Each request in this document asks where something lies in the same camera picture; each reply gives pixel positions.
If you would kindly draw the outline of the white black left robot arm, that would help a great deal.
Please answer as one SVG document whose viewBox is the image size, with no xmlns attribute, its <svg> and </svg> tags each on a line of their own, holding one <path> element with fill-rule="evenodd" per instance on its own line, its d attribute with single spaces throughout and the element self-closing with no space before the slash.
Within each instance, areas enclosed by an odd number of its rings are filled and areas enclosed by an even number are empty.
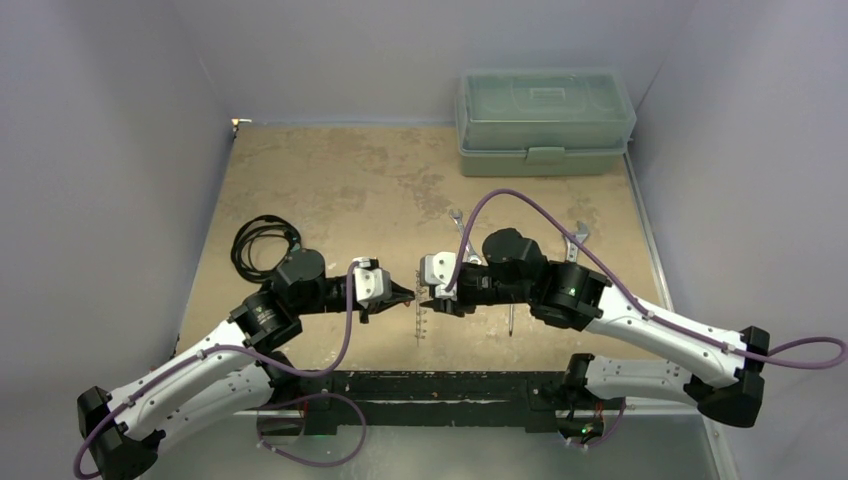
<svg viewBox="0 0 848 480">
<path fill-rule="evenodd" d="M 269 404 L 284 409 L 297 399 L 295 378 L 333 373 L 350 346 L 353 315 L 361 321 L 415 298 L 375 258 L 352 260 L 329 277 L 317 250 L 286 254 L 257 292 L 210 333 L 161 367 L 125 386 L 91 387 L 77 399 L 83 444 L 73 461 L 78 479 L 135 479 L 158 459 L 160 447 L 213 413 Z M 322 370 L 300 370 L 277 348 L 303 331 L 304 315 L 345 314 L 344 337 Z"/>
</svg>

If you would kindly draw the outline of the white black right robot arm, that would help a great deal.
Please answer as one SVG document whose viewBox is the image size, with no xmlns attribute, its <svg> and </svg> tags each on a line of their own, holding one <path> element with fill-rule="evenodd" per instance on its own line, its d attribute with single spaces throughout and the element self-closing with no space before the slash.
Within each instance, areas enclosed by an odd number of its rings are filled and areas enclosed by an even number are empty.
<svg viewBox="0 0 848 480">
<path fill-rule="evenodd" d="M 573 355 L 561 381 L 569 404 L 653 398 L 691 405 L 725 425 L 754 426 L 764 397 L 760 358 L 769 350 L 767 331 L 705 325 L 629 298 L 597 271 L 548 259 L 514 228 L 489 235 L 483 252 L 482 264 L 463 262 L 454 252 L 424 256 L 425 307 L 463 317 L 479 306 L 525 304 L 548 326 L 608 336 L 654 354 L 652 360 Z"/>
</svg>

